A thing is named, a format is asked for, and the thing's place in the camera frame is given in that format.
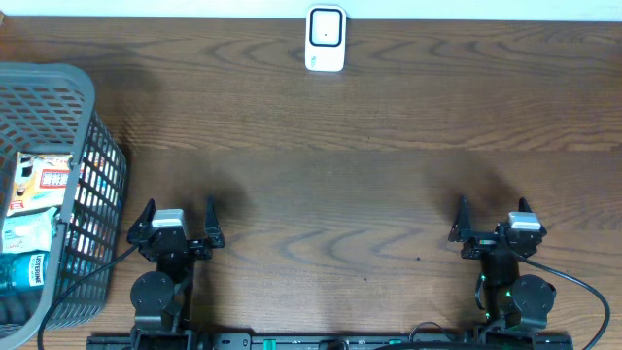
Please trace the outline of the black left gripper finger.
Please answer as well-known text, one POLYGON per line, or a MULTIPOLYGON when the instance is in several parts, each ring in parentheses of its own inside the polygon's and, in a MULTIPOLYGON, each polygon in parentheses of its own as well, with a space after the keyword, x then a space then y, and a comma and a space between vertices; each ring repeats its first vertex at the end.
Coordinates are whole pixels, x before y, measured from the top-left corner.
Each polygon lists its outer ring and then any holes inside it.
POLYGON ((155 201, 150 198, 142 214, 128 230, 128 239, 145 239, 152 226, 153 216, 156 212, 155 201))
POLYGON ((214 199, 212 196, 207 198, 204 232, 211 243, 223 242, 223 231, 216 216, 214 199))

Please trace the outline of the orange snack bag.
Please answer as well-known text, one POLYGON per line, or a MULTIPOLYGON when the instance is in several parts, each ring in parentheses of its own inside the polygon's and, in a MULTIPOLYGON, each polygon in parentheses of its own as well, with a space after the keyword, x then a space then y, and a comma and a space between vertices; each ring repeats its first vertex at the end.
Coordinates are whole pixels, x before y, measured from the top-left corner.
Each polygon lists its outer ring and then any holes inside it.
POLYGON ((60 206, 69 179, 71 155, 17 154, 7 216, 60 206))

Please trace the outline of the green wet wipes pack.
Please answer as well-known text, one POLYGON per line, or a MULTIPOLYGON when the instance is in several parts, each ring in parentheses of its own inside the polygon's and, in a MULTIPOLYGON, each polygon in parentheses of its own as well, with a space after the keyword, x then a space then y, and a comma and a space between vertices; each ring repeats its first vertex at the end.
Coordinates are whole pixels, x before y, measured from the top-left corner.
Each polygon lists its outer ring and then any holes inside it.
POLYGON ((58 209, 51 207, 28 215, 9 217, 1 229, 1 253, 48 252, 55 235, 58 209))

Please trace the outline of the blue Listerine mouthwash bottle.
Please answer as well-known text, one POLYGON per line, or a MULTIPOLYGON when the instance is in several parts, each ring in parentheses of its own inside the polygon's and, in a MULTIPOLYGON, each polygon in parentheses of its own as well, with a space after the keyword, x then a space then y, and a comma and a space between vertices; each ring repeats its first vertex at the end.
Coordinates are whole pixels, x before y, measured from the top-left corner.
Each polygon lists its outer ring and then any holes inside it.
POLYGON ((36 251, 1 255, 1 295, 41 290, 45 285, 49 253, 36 251))

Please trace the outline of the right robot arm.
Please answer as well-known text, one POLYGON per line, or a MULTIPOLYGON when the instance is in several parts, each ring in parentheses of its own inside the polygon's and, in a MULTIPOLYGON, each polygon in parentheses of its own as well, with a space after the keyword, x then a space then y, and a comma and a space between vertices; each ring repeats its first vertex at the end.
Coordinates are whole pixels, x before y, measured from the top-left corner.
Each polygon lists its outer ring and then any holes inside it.
POLYGON ((535 254, 546 234, 525 198, 520 198, 518 209, 492 231, 473 228, 467 200, 459 198, 448 240, 463 245, 462 258, 481 265, 474 297, 477 307, 486 312, 486 323, 473 330, 475 341, 526 344, 546 328, 556 289, 544 279, 519 270, 519 261, 535 254))

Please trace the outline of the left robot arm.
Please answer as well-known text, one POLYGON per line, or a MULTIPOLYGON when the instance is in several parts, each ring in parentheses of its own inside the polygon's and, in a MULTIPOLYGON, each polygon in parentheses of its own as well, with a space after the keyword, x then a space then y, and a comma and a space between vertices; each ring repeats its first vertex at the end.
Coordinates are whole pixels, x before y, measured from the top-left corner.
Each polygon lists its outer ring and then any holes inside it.
POLYGON ((151 199, 131 226, 127 242, 155 270, 133 284, 130 300, 135 309, 130 331, 131 349, 211 349, 211 336, 190 325, 194 268, 223 248, 225 238, 218 222, 214 200, 207 198, 204 236, 187 238, 182 209, 156 209, 151 199))

